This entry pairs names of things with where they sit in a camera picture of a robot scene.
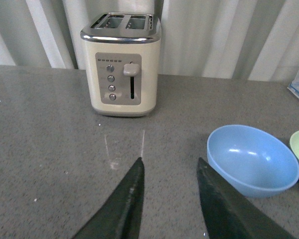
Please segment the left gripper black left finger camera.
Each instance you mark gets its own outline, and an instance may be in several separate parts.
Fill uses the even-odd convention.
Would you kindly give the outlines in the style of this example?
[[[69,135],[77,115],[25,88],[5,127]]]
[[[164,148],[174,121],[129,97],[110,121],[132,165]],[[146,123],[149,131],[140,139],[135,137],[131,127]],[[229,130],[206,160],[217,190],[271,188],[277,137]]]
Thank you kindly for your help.
[[[137,239],[145,193],[145,167],[138,158],[103,206],[74,239]]]

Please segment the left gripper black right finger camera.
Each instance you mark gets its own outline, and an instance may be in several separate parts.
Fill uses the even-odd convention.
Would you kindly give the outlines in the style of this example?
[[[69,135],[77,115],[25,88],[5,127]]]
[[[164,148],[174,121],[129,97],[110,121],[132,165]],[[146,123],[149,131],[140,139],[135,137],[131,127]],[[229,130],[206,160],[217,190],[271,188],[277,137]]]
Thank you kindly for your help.
[[[211,239],[293,239],[294,236],[250,203],[199,158],[200,205]]]

